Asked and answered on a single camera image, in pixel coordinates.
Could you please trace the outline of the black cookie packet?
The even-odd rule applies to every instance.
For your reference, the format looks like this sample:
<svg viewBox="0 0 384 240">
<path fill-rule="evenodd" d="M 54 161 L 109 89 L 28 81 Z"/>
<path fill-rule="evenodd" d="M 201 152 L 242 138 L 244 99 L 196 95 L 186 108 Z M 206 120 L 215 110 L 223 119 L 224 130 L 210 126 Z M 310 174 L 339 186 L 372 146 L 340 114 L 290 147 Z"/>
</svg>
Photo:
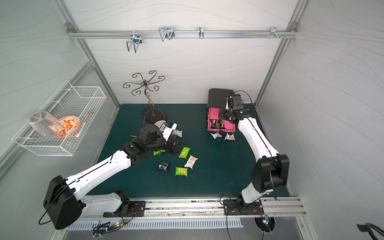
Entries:
<svg viewBox="0 0 384 240">
<path fill-rule="evenodd" d="M 216 119 L 210 119 L 211 129 L 217 129 L 218 128 L 217 122 L 218 122 L 218 120 L 216 120 Z"/>
<path fill-rule="evenodd" d="M 168 169 L 169 169 L 169 166 L 170 166 L 170 164 L 160 162 L 160 163 L 158 164 L 157 169 L 158 169 L 158 170 L 163 170 L 163 171 L 167 172 Z"/>
<path fill-rule="evenodd" d="M 225 129 L 225 122 L 221 119 L 218 119 L 218 129 Z"/>
</svg>

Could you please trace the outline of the pink top drawer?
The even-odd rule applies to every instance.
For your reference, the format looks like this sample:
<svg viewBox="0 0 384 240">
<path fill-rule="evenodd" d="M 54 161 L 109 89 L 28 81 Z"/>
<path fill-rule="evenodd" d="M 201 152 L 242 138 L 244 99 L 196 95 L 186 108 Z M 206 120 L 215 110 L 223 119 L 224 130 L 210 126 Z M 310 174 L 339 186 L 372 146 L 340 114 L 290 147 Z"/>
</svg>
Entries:
<svg viewBox="0 0 384 240">
<path fill-rule="evenodd" d="M 236 131 L 235 124 L 219 118 L 220 108 L 207 108 L 207 130 L 211 133 L 233 134 Z"/>
</svg>

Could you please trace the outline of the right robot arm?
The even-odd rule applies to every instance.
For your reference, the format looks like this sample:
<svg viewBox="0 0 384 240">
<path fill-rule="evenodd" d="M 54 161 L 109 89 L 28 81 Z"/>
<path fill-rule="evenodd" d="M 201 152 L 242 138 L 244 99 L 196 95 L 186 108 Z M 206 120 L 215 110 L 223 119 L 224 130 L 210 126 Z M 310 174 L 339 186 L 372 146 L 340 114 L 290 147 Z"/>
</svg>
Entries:
<svg viewBox="0 0 384 240">
<path fill-rule="evenodd" d="M 219 116 L 237 125 L 251 147 L 256 165 L 252 170 L 251 183 L 241 191 L 242 204 L 253 204 L 264 195 L 285 187 L 288 183 L 290 160 L 280 154 L 261 131 L 251 110 L 244 108 L 241 95 L 231 93 Z"/>
</svg>

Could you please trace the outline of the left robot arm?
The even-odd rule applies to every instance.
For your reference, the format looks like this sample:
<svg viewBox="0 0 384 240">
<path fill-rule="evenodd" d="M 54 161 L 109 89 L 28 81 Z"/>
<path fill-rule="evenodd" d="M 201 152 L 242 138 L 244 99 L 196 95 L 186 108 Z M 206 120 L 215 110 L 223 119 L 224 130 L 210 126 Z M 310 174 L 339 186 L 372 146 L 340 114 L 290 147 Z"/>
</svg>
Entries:
<svg viewBox="0 0 384 240">
<path fill-rule="evenodd" d="M 158 126 L 148 124 L 140 129 L 138 137 L 118 147 L 105 160 L 67 178 L 62 176 L 53 178 L 43 202 L 50 223 L 55 229 L 62 230 L 88 215 L 98 213 L 120 215 L 130 202 L 122 192 L 95 197 L 89 196 L 88 193 L 115 174 L 147 159 L 154 151 L 178 155 L 185 145 L 172 136 L 176 128 L 177 124 L 170 121 L 165 123 L 162 132 Z"/>
</svg>

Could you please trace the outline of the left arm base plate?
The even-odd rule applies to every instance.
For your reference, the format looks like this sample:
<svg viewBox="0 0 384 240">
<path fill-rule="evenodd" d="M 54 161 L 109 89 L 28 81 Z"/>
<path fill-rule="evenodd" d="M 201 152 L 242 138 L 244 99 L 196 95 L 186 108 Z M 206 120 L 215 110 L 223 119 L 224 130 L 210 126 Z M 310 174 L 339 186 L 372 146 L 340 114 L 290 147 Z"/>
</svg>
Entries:
<svg viewBox="0 0 384 240">
<path fill-rule="evenodd" d="M 146 201 L 130 201 L 122 205 L 113 213 L 103 213 L 104 218 L 132 218 L 143 217 L 146 208 Z"/>
</svg>

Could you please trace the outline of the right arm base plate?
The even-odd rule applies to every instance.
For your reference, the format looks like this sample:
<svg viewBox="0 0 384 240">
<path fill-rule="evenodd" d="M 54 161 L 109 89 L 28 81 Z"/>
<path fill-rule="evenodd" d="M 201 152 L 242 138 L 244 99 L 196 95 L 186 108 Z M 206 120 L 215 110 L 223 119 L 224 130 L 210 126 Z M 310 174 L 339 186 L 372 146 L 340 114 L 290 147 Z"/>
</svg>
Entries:
<svg viewBox="0 0 384 240">
<path fill-rule="evenodd" d="M 222 200 L 226 216 L 253 216 L 263 215 L 264 209 L 261 201 L 252 204 L 238 203 L 237 200 Z"/>
</svg>

